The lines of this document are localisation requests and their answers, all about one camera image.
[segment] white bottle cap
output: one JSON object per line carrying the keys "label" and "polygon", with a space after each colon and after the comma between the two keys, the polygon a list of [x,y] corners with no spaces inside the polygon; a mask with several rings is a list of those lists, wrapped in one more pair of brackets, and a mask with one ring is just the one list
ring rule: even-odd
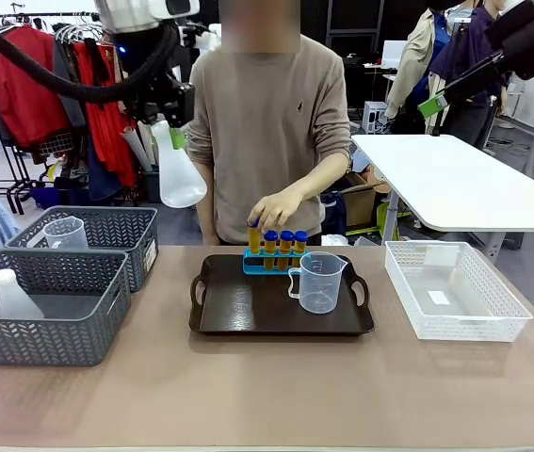
{"label": "white bottle cap", "polygon": [[10,268],[0,270],[0,284],[9,284],[17,281],[15,271]]}

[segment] purple shirt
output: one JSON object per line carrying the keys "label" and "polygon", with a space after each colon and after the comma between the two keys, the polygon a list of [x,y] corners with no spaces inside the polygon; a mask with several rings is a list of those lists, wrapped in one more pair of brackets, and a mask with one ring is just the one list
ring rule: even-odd
{"label": "purple shirt", "polygon": [[[467,32],[460,38],[455,35],[445,49],[432,62],[430,70],[440,75],[449,84],[462,73],[469,71],[482,60],[494,54],[493,47],[486,37],[486,30],[494,23],[494,18],[485,7],[474,9],[472,23],[467,26]],[[473,106],[487,106],[491,96],[500,98],[501,87],[507,85],[507,78],[503,82],[491,84],[473,98]]]}

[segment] red garment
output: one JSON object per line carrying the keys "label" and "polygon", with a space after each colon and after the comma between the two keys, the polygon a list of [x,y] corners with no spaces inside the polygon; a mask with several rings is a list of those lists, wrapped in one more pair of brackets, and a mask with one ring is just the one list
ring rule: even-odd
{"label": "red garment", "polygon": [[[89,49],[85,44],[75,44],[74,51],[78,56],[78,70],[82,83],[93,85],[93,69],[91,65]],[[102,86],[114,85],[114,48],[99,46],[99,51],[104,59],[109,72],[109,80]],[[127,116],[122,115],[117,102],[109,104],[87,104],[87,116],[89,117],[89,129],[95,145],[95,151],[108,171],[118,175],[123,186],[135,186],[135,170],[131,149],[122,137],[121,133],[128,126],[134,125]]]}
{"label": "red garment", "polygon": [[[32,59],[53,71],[53,36],[29,25],[5,36]],[[32,80],[24,71],[0,55],[0,114],[21,146],[43,142],[45,138],[72,126],[57,95]]]}

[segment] test tube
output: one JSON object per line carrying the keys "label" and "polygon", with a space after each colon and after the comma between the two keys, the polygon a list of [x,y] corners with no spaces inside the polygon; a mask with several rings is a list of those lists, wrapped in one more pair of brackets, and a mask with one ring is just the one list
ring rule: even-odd
{"label": "test tube", "polygon": [[[283,231],[281,235],[281,242],[279,244],[280,254],[289,254],[292,252],[292,242],[294,241],[294,233],[291,231]],[[289,267],[289,257],[279,257],[277,259],[277,269],[286,271]]]}
{"label": "test tube", "polygon": [[[296,245],[294,246],[294,252],[297,254],[303,254],[306,251],[306,243],[308,242],[308,234],[304,231],[298,231],[296,233]],[[292,267],[300,267],[300,258],[295,257],[292,259]]]}
{"label": "test tube", "polygon": [[250,242],[250,251],[252,254],[260,254],[260,230],[258,223],[260,219],[257,218],[254,224],[248,226],[248,241]]}
{"label": "test tube", "polygon": [[[277,238],[278,235],[275,231],[268,231],[265,234],[265,253],[266,254],[275,254],[277,251]],[[265,270],[271,271],[275,269],[275,258],[266,257],[265,258]]]}

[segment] brown tray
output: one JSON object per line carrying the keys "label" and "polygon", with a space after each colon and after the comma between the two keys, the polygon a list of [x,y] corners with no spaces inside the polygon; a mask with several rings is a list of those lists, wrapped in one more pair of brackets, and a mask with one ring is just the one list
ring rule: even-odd
{"label": "brown tray", "polygon": [[[242,256],[209,256],[191,284],[189,327],[203,334],[359,336],[371,332],[375,327],[367,283],[348,258],[340,257],[349,264],[342,274],[338,305],[329,314],[314,315],[288,297],[287,276],[248,276]],[[200,283],[205,289],[198,301]],[[352,288],[355,283],[363,288],[363,302]]]}

